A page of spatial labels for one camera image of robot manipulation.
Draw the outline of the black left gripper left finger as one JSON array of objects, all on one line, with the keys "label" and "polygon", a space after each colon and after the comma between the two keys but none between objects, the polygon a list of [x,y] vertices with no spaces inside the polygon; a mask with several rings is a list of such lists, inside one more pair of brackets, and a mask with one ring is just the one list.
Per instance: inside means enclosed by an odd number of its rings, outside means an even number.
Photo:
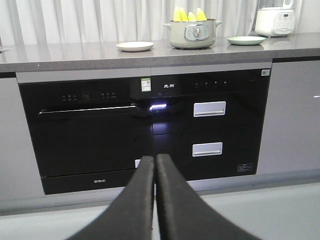
[{"label": "black left gripper left finger", "polygon": [[152,239],[155,163],[143,156],[118,197],[95,220],[70,240]]}]

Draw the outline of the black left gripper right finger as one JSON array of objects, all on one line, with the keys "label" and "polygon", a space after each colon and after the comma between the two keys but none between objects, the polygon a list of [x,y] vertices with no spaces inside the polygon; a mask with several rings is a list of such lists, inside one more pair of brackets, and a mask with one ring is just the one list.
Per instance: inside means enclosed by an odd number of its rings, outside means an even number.
[{"label": "black left gripper right finger", "polygon": [[162,240],[257,239],[203,201],[163,153],[156,157],[156,204]]}]

